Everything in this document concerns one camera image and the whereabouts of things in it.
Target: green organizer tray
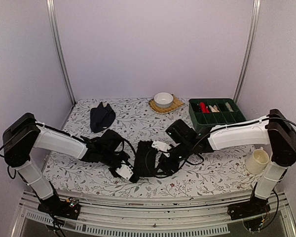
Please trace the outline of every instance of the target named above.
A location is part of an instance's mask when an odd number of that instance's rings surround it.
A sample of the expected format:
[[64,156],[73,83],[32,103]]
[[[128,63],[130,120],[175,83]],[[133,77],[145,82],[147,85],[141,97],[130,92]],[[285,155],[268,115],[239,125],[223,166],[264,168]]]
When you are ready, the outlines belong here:
[[[199,103],[204,102],[208,106],[209,113],[202,113],[201,110],[194,111],[192,104],[199,106]],[[228,102],[234,112],[230,112],[226,107],[225,103]],[[212,113],[209,106],[216,105],[219,109],[219,113]],[[190,99],[189,100],[189,115],[197,133],[207,133],[212,127],[216,125],[232,124],[236,122],[245,122],[246,118],[235,104],[232,99],[229,98],[218,98],[218,99]]]

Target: purple wall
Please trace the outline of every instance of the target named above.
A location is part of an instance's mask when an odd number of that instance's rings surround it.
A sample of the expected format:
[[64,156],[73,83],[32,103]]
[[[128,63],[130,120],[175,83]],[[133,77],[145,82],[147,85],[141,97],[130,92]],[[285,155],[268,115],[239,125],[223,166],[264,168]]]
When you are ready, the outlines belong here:
[[[278,108],[296,123],[296,1],[262,1],[239,106],[249,119]],[[296,221],[296,163],[282,186]]]
[[253,1],[55,1],[75,96],[232,97]]
[[[70,109],[46,1],[0,1],[0,146],[2,133],[25,112],[60,127]],[[36,152],[42,166],[44,153]],[[25,188],[0,158],[0,237],[7,237]]]

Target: table surface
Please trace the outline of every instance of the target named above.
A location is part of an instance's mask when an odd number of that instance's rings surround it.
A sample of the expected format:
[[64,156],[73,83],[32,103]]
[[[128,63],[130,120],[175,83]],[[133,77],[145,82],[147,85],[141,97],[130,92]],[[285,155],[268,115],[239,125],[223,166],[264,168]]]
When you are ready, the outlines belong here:
[[[80,100],[71,112],[64,131],[75,136],[96,137],[103,132],[93,133],[90,129],[90,110],[100,102],[109,103],[116,113],[114,123],[109,127],[129,140],[135,150],[140,140],[158,140],[173,144],[165,129],[178,119],[192,127],[188,114],[188,100],[168,114],[157,114],[148,105],[148,98]],[[254,146],[241,146],[203,154],[201,165],[189,164],[171,177],[165,179],[141,178],[138,183],[114,178],[106,165],[87,163],[73,157],[52,152],[43,171],[44,176],[55,188],[94,195],[136,198],[193,197],[216,195],[251,189],[259,175],[250,174],[245,168],[247,156]],[[134,156],[128,146],[125,151]],[[189,161],[199,162],[191,156]]]

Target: red object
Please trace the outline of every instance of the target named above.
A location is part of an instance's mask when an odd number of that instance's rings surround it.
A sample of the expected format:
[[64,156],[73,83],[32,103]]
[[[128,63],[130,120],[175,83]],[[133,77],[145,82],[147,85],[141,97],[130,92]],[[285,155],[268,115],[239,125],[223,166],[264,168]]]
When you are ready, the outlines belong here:
[[199,106],[201,107],[203,113],[209,113],[209,110],[204,102],[199,103]]

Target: vent grille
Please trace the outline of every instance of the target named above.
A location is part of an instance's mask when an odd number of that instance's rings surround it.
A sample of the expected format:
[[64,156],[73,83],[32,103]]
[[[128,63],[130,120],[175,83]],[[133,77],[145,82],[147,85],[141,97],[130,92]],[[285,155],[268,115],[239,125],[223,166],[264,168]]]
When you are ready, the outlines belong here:
[[[53,220],[49,216],[32,211],[27,211],[26,217],[28,219],[48,225],[52,225],[53,222]],[[190,230],[128,231],[121,229],[95,227],[91,225],[76,223],[74,229],[68,229],[65,227],[63,227],[63,229],[68,231],[75,231],[79,233],[95,235],[98,237],[210,237],[230,233],[230,231],[228,230],[228,225],[220,225]]]

